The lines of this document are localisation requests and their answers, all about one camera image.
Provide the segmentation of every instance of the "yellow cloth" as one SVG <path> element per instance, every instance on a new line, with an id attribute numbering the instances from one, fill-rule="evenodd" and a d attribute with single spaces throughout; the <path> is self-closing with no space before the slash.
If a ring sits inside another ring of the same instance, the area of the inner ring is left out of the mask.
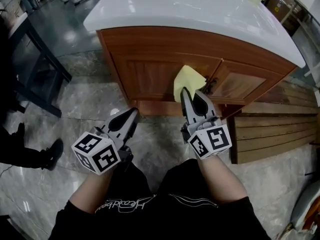
<path id="1" fill-rule="evenodd" d="M 174 79 L 173 94 L 174 100 L 181 103 L 180 93 L 183 87 L 189 91 L 192 100 L 195 97 L 196 90 L 205 86 L 206 79 L 195 71 L 192 67 L 184 65 Z"/>

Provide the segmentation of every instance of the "wooden plank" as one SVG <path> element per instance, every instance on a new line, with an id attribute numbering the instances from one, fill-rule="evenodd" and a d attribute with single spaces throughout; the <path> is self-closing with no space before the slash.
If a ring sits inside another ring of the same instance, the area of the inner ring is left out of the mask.
<path id="1" fill-rule="evenodd" d="M 263 126 L 263 127 L 246 127 L 236 129 L 237 140 L 248 140 L 263 137 L 279 136 L 291 134 L 317 128 L 316 122 L 305 122 L 289 125 Z"/>
<path id="2" fill-rule="evenodd" d="M 309 95 L 312 95 L 313 94 L 313 91 L 312 90 L 309 90 L 309 89 L 306 89 L 306 88 L 303 88 L 299 85 L 296 85 L 294 83 L 290 83 L 290 82 L 287 82 L 287 81 L 282 81 L 278 84 L 278 86 L 282 87 L 282 88 L 285 88 L 285 89 L 290 89 L 290 90 L 295 90 L 297 92 L 300 92 L 300 93 L 304 93 L 304 94 L 309 94 Z"/>
<path id="3" fill-rule="evenodd" d="M 170 101 L 138 100 L 137 108 L 143 116 L 183 117 L 181 103 Z"/>
<path id="4" fill-rule="evenodd" d="M 248 106 L 242 109 L 242 113 L 255 113 L 255 114 L 310 114 L 317 115 L 319 112 L 318 108 L 287 105 L 287 104 L 276 104 L 276 103 L 265 103 L 265 102 L 252 102 Z"/>
<path id="5" fill-rule="evenodd" d="M 284 94 L 287 96 L 304 99 L 311 102 L 314 102 L 316 99 L 315 93 L 306 94 L 306 93 L 302 93 L 302 92 L 291 90 L 291 89 L 284 89 Z"/>
<path id="6" fill-rule="evenodd" d="M 316 122 L 315 116 L 303 116 L 303 117 L 246 117 L 237 116 L 235 119 L 235 127 L 263 127 L 263 126 L 285 126 L 293 124 L 302 124 Z"/>
<path id="7" fill-rule="evenodd" d="M 283 88 L 283 82 L 278 83 L 275 87 L 270 89 L 267 93 L 268 94 L 278 94 L 278 95 L 283 95 L 284 97 L 294 97 L 294 98 L 299 98 L 307 101 L 311 101 L 316 103 L 316 96 L 315 93 L 307 90 L 306 92 L 301 92 L 299 90 L 296 90 L 294 88 Z"/>
<path id="8" fill-rule="evenodd" d="M 244 164 L 244 163 L 253 162 L 260 159 L 276 156 L 278 154 L 281 154 L 290 150 L 294 150 L 300 146 L 303 146 L 304 144 L 312 142 L 315 138 L 316 138 L 315 135 L 310 135 L 310 136 L 300 138 L 300 139 L 297 139 L 288 143 L 280 144 L 280 145 L 270 146 L 270 147 L 256 149 L 256 150 L 238 152 L 236 163 Z"/>
<path id="9" fill-rule="evenodd" d="M 287 96 L 285 93 L 274 93 L 272 91 L 265 93 L 256 102 L 265 102 L 265 103 L 278 103 L 278 104 L 287 104 L 287 105 L 298 105 L 304 107 L 317 108 L 317 100 L 314 98 L 313 101 Z"/>
<path id="10" fill-rule="evenodd" d="M 318 127 L 320 127 L 320 114 L 318 114 L 316 116 L 316 123 L 317 123 Z M 316 138 L 314 139 L 314 142 L 315 143 L 320 143 L 320 130 L 318 130 L 316 132 Z"/>
<path id="11" fill-rule="evenodd" d="M 229 154 L 231 158 L 231 163 L 235 163 L 235 161 L 237 160 L 237 154 L 238 154 L 235 117 L 229 116 L 226 119 L 226 121 L 227 121 L 229 134 L 232 142 L 232 146 L 230 147 Z"/>
<path id="12" fill-rule="evenodd" d="M 304 137 L 316 134 L 317 129 L 308 129 L 303 131 L 298 131 L 289 134 L 283 134 L 279 136 L 264 137 L 264 138 L 253 138 L 253 139 L 244 139 L 237 141 L 237 150 L 238 152 L 258 150 L 267 147 L 272 147 L 295 140 L 302 139 Z"/>

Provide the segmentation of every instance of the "cabinet door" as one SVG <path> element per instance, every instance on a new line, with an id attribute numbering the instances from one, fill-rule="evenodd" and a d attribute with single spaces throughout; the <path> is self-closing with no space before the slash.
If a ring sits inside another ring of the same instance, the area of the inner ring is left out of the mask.
<path id="1" fill-rule="evenodd" d="M 223 60 L 206 93 L 217 104 L 247 105 L 281 78 L 282 75 L 263 68 Z"/>
<path id="2" fill-rule="evenodd" d="M 112 54 L 112 58 L 129 100 L 154 101 L 174 100 L 174 80 L 184 65 L 210 79 L 221 62 L 183 53 Z"/>

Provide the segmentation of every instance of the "wooden cabinet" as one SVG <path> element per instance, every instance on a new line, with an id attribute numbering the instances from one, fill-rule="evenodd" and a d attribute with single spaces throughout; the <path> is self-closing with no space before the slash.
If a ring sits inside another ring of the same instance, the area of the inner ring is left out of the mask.
<path id="1" fill-rule="evenodd" d="M 227 118 L 259 98 L 296 66 L 244 41 L 214 33 L 156 26 L 97 32 L 112 75 L 142 115 L 181 116 L 174 79 L 188 65 L 208 79 L 203 92 Z"/>
<path id="2" fill-rule="evenodd" d="M 221 59 L 194 54 L 122 54 L 114 64 L 130 100 L 174 101 L 174 80 L 184 65 L 210 79 Z"/>
<path id="3" fill-rule="evenodd" d="M 282 77 L 263 68 L 224 60 L 213 74 L 205 93 L 217 104 L 248 105 Z"/>

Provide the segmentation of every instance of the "white countertop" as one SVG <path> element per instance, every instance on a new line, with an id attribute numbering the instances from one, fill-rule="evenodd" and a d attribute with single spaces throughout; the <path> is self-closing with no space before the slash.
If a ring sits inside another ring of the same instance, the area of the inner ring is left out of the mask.
<path id="1" fill-rule="evenodd" d="M 100 0 L 84 20 L 88 31 L 166 26 L 239 39 L 303 68 L 306 63 L 279 21 L 248 0 Z"/>

